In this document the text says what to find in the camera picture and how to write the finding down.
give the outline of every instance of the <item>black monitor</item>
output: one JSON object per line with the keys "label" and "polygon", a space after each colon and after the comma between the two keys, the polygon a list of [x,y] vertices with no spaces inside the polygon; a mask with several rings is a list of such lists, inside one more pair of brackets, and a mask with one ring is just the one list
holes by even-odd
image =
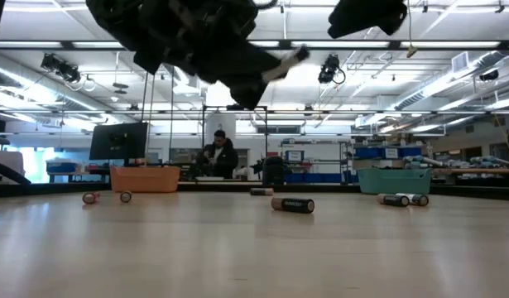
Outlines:
{"label": "black monitor", "polygon": [[94,128],[91,161],[146,157],[147,123],[98,125]]}

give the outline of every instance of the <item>blue bin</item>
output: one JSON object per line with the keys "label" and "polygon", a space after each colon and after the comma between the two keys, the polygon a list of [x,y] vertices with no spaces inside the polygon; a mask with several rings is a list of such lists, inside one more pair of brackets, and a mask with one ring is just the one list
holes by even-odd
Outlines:
{"label": "blue bin", "polygon": [[399,149],[399,155],[400,155],[400,157],[405,157],[405,156],[420,156],[421,155],[421,148],[400,148]]}
{"label": "blue bin", "polygon": [[430,191],[432,169],[414,170],[358,170],[361,192],[364,194],[418,194]]}
{"label": "blue bin", "polygon": [[340,183],[342,180],[342,177],[340,173],[334,173],[334,174],[322,174],[322,182],[324,183]]}
{"label": "blue bin", "polygon": [[380,156],[380,148],[355,148],[355,157],[358,158],[377,158]]}
{"label": "blue bin", "polygon": [[322,183],[322,174],[302,174],[305,176],[305,183]]}

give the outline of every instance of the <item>man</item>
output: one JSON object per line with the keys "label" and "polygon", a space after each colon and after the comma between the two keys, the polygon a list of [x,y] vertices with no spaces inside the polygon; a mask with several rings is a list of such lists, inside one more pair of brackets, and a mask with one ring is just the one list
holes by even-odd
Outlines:
{"label": "man", "polygon": [[210,164],[213,176],[232,179],[233,171],[238,166],[238,153],[224,131],[214,133],[214,143],[206,145],[197,157],[199,165]]}

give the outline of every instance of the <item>black fabric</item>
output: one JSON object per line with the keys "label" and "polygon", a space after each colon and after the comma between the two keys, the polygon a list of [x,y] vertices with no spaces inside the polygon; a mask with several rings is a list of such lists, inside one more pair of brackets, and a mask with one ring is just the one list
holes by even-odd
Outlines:
{"label": "black fabric", "polygon": [[[215,144],[206,145],[203,151],[197,156],[197,163],[199,165],[208,165],[209,159],[204,156],[207,151],[209,158],[215,156]],[[238,153],[234,149],[234,145],[229,138],[223,145],[223,151],[216,159],[215,165],[212,167],[212,175],[216,177],[223,177],[224,179],[232,179],[233,171],[238,166]]]}

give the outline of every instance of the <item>wooden floor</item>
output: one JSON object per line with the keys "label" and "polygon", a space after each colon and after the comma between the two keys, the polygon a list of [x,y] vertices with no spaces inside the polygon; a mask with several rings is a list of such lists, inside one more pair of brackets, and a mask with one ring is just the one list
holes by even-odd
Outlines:
{"label": "wooden floor", "polygon": [[0,298],[509,298],[509,202],[307,196],[0,199]]}

